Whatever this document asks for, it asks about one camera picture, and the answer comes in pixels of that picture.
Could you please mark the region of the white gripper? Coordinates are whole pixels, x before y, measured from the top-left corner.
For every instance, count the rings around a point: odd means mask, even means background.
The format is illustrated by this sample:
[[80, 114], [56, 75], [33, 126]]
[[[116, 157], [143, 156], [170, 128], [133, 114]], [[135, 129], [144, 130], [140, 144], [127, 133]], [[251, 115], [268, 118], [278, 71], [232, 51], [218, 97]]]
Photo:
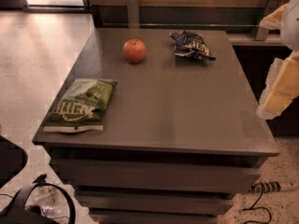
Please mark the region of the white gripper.
[[[281, 43], [299, 50], [299, 0], [290, 0], [262, 18], [260, 25], [268, 30], [280, 30]], [[299, 96], [299, 51], [285, 60], [276, 58], [270, 65], [265, 89], [256, 113], [261, 119], [274, 119]]]

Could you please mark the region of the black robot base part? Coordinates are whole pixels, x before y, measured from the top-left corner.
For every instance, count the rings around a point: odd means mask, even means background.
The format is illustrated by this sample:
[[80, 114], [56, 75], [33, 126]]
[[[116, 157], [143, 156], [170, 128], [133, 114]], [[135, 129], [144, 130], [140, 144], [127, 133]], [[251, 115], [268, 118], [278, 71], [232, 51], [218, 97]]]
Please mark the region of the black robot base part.
[[0, 136], [0, 188], [17, 175], [27, 161], [24, 149]]

